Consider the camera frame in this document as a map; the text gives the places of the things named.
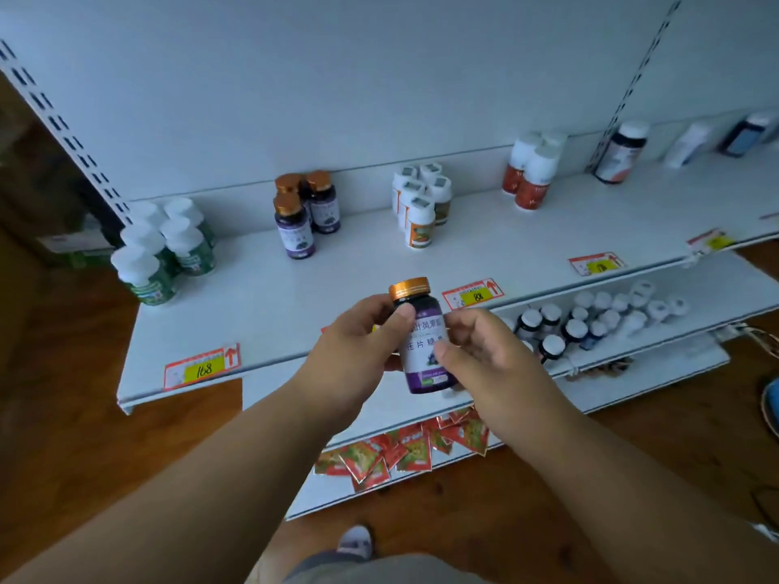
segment wooden floor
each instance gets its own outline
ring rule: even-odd
[[[743,253],[779,278],[779,245]],[[48,279],[0,379],[0,578],[240,411],[240,384],[230,382],[126,417],[115,391],[135,311],[111,273]],[[754,323],[779,332],[779,313]],[[779,361],[747,339],[727,350],[731,364],[595,417],[730,511],[760,521],[751,493],[779,487],[779,441],[757,402]],[[779,518],[772,495],[764,503]],[[611,580],[554,496],[504,449],[282,525],[259,579],[280,581],[356,522],[373,527],[381,554],[429,552],[496,582]]]

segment bottom shelf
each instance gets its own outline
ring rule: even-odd
[[[716,340],[709,334],[702,334],[634,357],[630,368],[618,378],[582,378],[575,382],[560,378],[556,383],[582,412],[594,412],[704,373],[729,361],[729,356],[720,348]],[[502,442],[494,434],[490,434],[489,448],[493,449],[500,445]],[[473,452],[457,443],[454,443],[451,455],[433,450],[433,470],[472,455]],[[295,501],[292,502],[287,512],[287,520],[325,509],[420,474],[392,470],[390,481],[356,494],[348,477],[330,477],[312,473],[303,483]]]

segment person's right hand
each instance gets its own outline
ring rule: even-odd
[[[435,357],[471,393],[490,430],[517,453],[526,456],[526,445],[580,415],[493,313],[460,309],[445,320],[452,342],[435,343]]]

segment white shoe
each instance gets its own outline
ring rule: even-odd
[[[354,554],[368,560],[373,556],[371,533],[363,525],[353,526],[338,541],[338,552]]]

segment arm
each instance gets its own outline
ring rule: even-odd
[[[391,312],[377,295],[338,317],[287,384],[6,582],[243,582],[327,441],[400,369],[415,312]]]
[[[768,582],[779,547],[580,413],[506,325],[450,313],[439,361],[538,471],[623,582]]]

